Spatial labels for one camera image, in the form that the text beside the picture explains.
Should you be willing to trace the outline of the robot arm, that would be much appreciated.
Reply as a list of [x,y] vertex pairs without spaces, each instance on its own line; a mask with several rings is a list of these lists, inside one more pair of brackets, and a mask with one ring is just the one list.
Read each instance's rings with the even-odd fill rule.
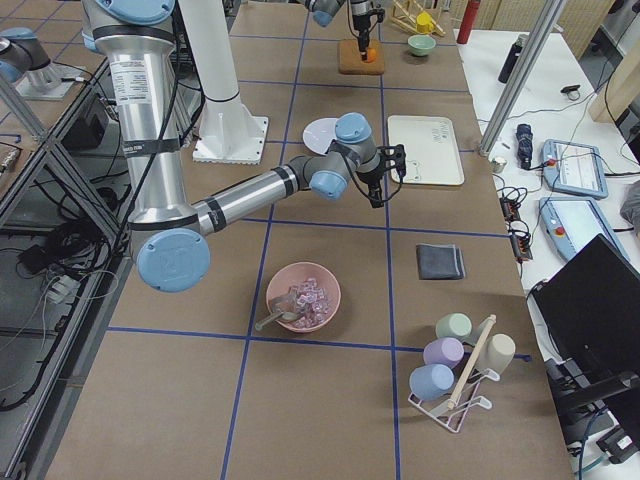
[[366,0],[299,1],[321,27],[328,26],[345,3],[349,11],[348,26],[357,41],[360,58],[365,63],[372,63],[377,59],[377,50],[370,46],[370,34],[373,26],[385,18],[385,9],[380,4]]
[[387,202],[383,177],[406,174],[402,145],[379,146],[367,119],[341,116],[320,156],[298,156],[199,202],[187,199],[182,140],[174,109],[177,77],[171,62],[185,35],[203,95],[199,161],[257,163],[268,121],[242,103],[228,26],[218,1],[87,1],[87,47],[105,55],[134,190],[125,220],[129,251],[141,279],[162,292],[187,290],[207,273],[206,236],[299,191],[340,198],[355,184],[370,204]]

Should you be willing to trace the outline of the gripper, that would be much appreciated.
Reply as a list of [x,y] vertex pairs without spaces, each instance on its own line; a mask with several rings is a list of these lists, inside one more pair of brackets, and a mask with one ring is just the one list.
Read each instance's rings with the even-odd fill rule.
[[367,198],[373,208],[383,207],[382,180],[390,172],[398,176],[399,184],[396,190],[387,196],[392,199],[402,189],[406,176],[406,152],[403,144],[393,146],[380,146],[374,155],[374,168],[366,173],[366,185],[368,187]]
[[381,4],[372,0],[351,0],[349,2],[352,25],[357,34],[360,58],[369,48],[369,30],[384,21],[385,10]]

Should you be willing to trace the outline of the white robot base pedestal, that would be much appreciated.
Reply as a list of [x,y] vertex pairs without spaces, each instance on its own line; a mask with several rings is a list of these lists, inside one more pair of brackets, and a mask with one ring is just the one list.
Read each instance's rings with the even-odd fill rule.
[[242,102],[222,3],[181,1],[179,7],[205,97],[194,159],[258,164],[269,120]]

